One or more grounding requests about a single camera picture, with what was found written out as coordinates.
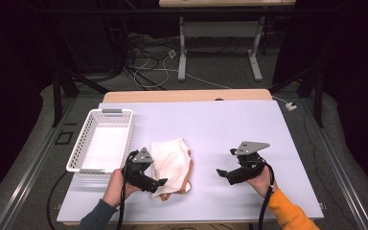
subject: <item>white cloth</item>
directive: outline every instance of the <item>white cloth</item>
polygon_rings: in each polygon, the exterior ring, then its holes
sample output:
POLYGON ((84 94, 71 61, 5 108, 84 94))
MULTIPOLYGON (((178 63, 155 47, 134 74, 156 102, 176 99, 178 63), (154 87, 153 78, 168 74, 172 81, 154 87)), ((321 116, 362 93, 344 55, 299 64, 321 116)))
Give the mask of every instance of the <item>white cloth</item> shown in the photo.
POLYGON ((170 195, 180 192, 186 193, 191 189, 187 174, 192 168, 190 148, 184 143, 182 138, 168 142, 153 142, 150 145, 150 155, 153 158, 152 178, 155 180, 167 178, 164 186, 160 186, 152 195, 154 199, 166 200, 160 196, 170 195), (187 177, 185 191, 183 183, 187 177))

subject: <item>basket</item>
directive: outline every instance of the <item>basket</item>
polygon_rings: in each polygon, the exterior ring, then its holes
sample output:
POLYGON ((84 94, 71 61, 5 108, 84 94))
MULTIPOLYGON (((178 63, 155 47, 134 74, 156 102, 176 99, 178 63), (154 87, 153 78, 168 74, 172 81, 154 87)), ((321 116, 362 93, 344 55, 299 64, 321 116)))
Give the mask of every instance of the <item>basket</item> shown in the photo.
POLYGON ((133 132, 130 109, 93 109, 83 124, 67 171, 108 175, 125 165, 133 132))

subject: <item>person's right hand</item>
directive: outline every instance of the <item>person's right hand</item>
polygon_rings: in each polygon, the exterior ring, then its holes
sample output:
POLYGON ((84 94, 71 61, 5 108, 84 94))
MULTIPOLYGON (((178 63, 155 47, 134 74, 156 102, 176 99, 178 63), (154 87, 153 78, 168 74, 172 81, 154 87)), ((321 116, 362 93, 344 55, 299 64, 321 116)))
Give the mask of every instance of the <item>person's right hand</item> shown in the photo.
MULTIPOLYGON (((246 180, 246 182, 250 184, 260 196, 265 197, 267 189, 270 186, 270 172, 268 170, 268 166, 264 166, 260 175, 256 176, 253 179, 248 179, 246 180)), ((277 182, 276 180, 274 180, 273 193, 277 189, 277 182)))

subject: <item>table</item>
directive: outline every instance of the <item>table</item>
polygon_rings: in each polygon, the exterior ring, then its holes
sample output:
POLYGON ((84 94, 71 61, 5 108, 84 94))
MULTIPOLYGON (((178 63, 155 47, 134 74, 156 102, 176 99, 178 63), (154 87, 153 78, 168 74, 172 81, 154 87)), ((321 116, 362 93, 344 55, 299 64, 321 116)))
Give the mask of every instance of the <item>table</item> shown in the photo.
MULTIPOLYGON (((162 8, 213 8, 213 7, 283 7, 293 6, 295 0, 160 0, 162 8)), ((265 18, 259 21, 214 21, 189 22, 180 17, 180 62, 178 66, 178 80, 185 80, 187 51, 185 49, 186 36, 241 36, 254 37, 252 49, 247 51, 255 81, 262 81, 256 54, 264 27, 265 18)))
MULTIPOLYGON (((111 92, 99 108, 114 107, 134 111, 132 150, 180 135, 195 161, 190 177, 193 188, 187 194, 161 202, 149 193, 134 193, 126 201, 125 223, 256 221, 263 199, 246 183, 230 186, 216 172, 239 167, 229 150, 244 140, 268 142, 270 147, 259 154, 273 167, 280 188, 309 218, 323 218, 283 115, 267 90, 111 92)), ((103 196, 107 181, 75 174, 57 221, 79 222, 103 196)), ((111 221, 117 221, 118 215, 111 221)), ((269 211, 264 217, 275 220, 269 211)))

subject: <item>yellow sleeve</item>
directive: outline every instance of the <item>yellow sleeve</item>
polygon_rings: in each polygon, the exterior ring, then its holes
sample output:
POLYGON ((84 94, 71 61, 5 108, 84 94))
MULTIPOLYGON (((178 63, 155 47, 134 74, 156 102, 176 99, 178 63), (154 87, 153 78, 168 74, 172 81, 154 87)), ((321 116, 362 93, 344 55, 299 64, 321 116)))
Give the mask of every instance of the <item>yellow sleeve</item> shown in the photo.
POLYGON ((267 204, 268 209, 276 216, 283 230, 311 230, 319 229, 315 223, 307 218, 304 211, 297 205, 292 204, 280 189, 271 195, 267 204))

